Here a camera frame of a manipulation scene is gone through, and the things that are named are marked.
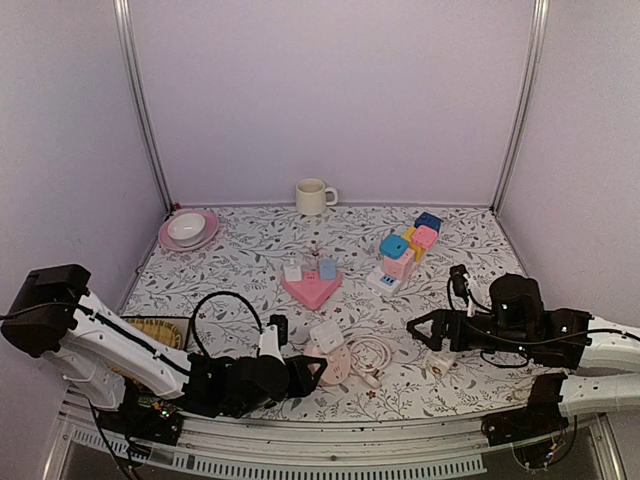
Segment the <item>white delixi socket adapter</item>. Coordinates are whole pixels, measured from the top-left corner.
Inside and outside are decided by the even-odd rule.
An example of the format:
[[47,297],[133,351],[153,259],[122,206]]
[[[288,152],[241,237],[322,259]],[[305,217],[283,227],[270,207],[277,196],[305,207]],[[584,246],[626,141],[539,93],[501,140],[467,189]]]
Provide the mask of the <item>white delixi socket adapter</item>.
[[456,357],[455,352],[429,351],[425,355],[424,368],[427,373],[430,373],[436,379],[442,378],[451,369],[456,361]]

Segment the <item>white square adapter plug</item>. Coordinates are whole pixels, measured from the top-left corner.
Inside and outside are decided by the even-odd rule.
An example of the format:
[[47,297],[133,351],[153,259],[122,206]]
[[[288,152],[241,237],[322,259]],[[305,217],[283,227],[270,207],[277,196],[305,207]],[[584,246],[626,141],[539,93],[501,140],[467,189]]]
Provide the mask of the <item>white square adapter plug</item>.
[[325,354],[333,352],[344,344],[341,329],[333,320],[311,328],[309,335],[312,343]]

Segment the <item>white long power strip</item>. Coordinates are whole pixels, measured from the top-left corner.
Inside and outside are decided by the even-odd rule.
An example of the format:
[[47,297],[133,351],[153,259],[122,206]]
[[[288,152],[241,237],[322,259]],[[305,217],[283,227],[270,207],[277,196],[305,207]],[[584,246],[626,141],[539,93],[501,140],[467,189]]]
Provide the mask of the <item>white long power strip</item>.
[[423,256],[423,258],[421,259],[420,262],[418,262],[418,263],[414,262],[414,266],[413,266],[413,269],[412,269],[410,275],[408,277],[406,277],[404,280],[397,280],[397,279],[395,279],[395,278],[393,278],[393,277],[391,277],[389,275],[386,275],[382,271],[382,263],[383,263],[383,257],[384,256],[379,251],[380,258],[381,258],[380,263],[367,276],[366,285],[376,295],[385,296],[385,297],[392,297],[392,296],[396,295],[401,290],[401,288],[404,286],[406,281],[410,278],[410,276],[413,273],[413,271],[417,268],[417,266],[426,257],[426,253],[428,251],[425,251],[425,254],[424,254],[424,256]]

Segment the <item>cyan cube socket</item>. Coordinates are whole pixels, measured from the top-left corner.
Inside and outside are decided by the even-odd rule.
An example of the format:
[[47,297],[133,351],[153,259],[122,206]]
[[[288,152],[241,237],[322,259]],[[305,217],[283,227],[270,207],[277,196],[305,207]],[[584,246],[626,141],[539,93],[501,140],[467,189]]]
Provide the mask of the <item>cyan cube socket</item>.
[[380,243],[380,253],[392,260],[399,259],[409,248],[409,242],[396,234],[389,234]]

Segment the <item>pink triangular power strip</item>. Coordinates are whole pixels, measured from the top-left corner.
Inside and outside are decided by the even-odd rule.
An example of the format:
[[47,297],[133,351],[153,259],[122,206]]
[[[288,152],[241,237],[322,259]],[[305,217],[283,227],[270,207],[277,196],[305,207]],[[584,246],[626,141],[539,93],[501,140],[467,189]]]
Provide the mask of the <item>pink triangular power strip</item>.
[[322,280],[317,272],[304,272],[300,281],[282,279],[283,288],[299,303],[311,311],[318,310],[341,286],[342,273],[333,280]]

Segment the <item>white charger plug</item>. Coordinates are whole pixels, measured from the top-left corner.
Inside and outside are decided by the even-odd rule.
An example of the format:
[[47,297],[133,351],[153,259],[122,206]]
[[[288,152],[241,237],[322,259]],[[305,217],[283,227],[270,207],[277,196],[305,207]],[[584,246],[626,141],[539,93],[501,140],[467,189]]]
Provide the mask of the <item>white charger plug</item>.
[[283,265],[283,275],[286,282],[300,282],[303,279],[301,265],[296,261],[290,261]]

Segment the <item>light blue charger plug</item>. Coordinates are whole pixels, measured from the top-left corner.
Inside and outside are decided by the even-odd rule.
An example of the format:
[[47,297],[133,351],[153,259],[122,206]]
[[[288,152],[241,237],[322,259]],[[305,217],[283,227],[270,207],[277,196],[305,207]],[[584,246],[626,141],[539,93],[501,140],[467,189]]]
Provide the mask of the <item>light blue charger plug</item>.
[[332,258],[321,258],[318,263],[318,272],[323,281],[333,281],[338,276],[337,262]]

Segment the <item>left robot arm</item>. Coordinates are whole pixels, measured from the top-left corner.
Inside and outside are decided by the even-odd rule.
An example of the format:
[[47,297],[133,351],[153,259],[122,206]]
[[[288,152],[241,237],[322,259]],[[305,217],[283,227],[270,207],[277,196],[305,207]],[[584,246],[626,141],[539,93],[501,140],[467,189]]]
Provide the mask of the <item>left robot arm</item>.
[[284,358],[287,320],[260,325],[255,355],[234,359],[188,353],[162,344],[124,321],[88,288],[77,264],[31,271],[1,334],[13,347],[53,364],[128,434],[148,426],[137,385],[177,408],[208,418],[241,418],[263,405],[314,392],[328,366],[324,358]]

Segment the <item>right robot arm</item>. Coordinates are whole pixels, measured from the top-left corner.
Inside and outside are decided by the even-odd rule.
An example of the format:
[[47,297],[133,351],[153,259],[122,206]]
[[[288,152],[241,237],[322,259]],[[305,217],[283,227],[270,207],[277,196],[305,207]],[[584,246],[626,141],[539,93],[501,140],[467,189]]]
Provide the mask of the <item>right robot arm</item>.
[[589,312],[548,310],[536,280],[505,274],[489,287],[491,304],[481,306],[471,280],[454,268],[448,296],[463,299],[467,308],[436,309],[408,322],[411,336],[439,352],[480,350],[513,353],[551,368],[534,380],[527,406],[517,415],[517,427],[537,436],[556,413],[616,412],[639,406],[639,330]]

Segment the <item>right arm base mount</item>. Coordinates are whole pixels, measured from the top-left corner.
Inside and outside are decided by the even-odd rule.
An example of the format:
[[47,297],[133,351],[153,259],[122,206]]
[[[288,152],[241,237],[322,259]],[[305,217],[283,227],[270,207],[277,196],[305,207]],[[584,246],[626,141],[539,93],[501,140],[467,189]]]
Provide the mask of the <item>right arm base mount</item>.
[[490,446],[520,442],[560,431],[569,420],[557,404],[530,404],[525,407],[485,415],[481,432]]

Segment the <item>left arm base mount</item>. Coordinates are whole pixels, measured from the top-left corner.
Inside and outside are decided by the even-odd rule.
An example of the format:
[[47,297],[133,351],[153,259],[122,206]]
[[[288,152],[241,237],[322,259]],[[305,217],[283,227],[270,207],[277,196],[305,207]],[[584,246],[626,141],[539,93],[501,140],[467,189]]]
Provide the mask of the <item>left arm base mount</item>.
[[155,398],[126,397],[114,411],[98,410],[98,426],[122,434],[127,440],[144,440],[176,446],[184,416],[173,406]]

